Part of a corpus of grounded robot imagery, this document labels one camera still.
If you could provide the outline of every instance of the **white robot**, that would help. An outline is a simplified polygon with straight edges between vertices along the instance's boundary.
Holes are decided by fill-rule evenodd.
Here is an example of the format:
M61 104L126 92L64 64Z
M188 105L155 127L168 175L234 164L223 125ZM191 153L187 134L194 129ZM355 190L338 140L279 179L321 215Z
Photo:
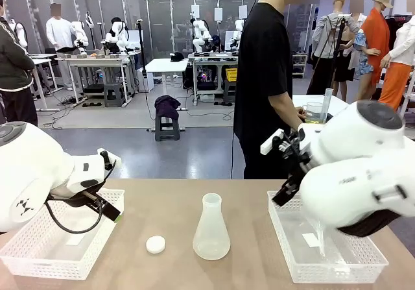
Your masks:
M206 28L204 21L194 21L193 26L195 27L195 39L193 40L193 45L196 48L197 53L203 51L203 45L209 45L212 41L212 36L210 35L208 29Z
M84 31L84 23L81 21L72 22L72 27L75 30L76 39L73 42L75 47L78 47L80 54L86 55L85 47L89 45L88 37Z
M116 43L121 54L126 54L126 46L128 45L128 33L126 30L125 22L114 22L112 25L112 31L115 36L109 32L105 37L105 42Z
M22 227L43 205L49 209L50 200L88 206L97 218L115 221L120 212L97 194L106 181L105 171L111 173L115 166L121 166L121 159L104 149L96 155L71 156L31 124L0 125L0 232Z
M12 31L14 31L14 33L18 37L20 46L24 49L27 49L27 46L28 46L27 45L27 34L26 34L26 30L23 24L16 23L14 19L10 19L10 23L8 24L8 26L10 26Z
M326 125L303 124L297 136L277 131L261 153L279 149L290 177L273 201L283 206L299 192L308 215L358 237L415 216L415 143L404 132L375 101L353 103Z
M238 48L239 42L241 41L242 30L244 29L245 21L243 19L238 19L235 21L236 31L233 32L233 37L231 38L231 48Z

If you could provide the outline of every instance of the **white basket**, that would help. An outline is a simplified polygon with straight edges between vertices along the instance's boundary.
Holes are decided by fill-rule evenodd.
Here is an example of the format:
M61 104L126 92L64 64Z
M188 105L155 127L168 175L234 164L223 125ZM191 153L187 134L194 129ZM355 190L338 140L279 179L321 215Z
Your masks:
M310 247L304 233L315 233L294 198L284 207L272 202L268 192L268 211L278 236L292 281L299 284L372 284L389 265L369 237L347 236L337 230L324 232L325 256L320 248Z
M99 195L124 212L124 191L101 189ZM88 207L72 208L50 202L56 218L71 230L93 225L98 214ZM46 207L0 250L0 258L13 275L85 280L110 237L115 223L102 217L96 228L74 235L61 230Z

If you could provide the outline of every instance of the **white shirt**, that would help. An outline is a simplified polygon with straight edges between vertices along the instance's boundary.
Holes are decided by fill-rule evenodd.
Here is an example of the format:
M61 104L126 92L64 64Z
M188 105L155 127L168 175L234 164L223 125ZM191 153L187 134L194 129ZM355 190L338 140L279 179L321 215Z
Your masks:
M75 30L71 22L66 19L51 18L46 23L46 35L56 50L64 47L73 47L72 34Z
M389 52L391 62L412 66L415 54L415 16L396 32L394 49Z

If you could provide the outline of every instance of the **plastic flask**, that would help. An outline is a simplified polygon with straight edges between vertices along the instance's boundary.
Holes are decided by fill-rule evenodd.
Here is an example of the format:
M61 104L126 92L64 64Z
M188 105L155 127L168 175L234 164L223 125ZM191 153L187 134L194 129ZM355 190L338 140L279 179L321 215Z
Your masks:
M193 249L202 259L215 261L231 248L228 230L222 216L222 198L218 194L203 196L203 212L193 238Z

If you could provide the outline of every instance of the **black stool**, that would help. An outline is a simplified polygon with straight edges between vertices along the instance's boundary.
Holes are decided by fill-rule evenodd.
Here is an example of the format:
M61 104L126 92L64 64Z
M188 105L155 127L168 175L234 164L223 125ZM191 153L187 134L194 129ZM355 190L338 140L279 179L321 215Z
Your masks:
M162 123L162 117L156 116L156 141L159 142L162 139L174 139L178 141L180 139L179 120L171 119L171 123Z

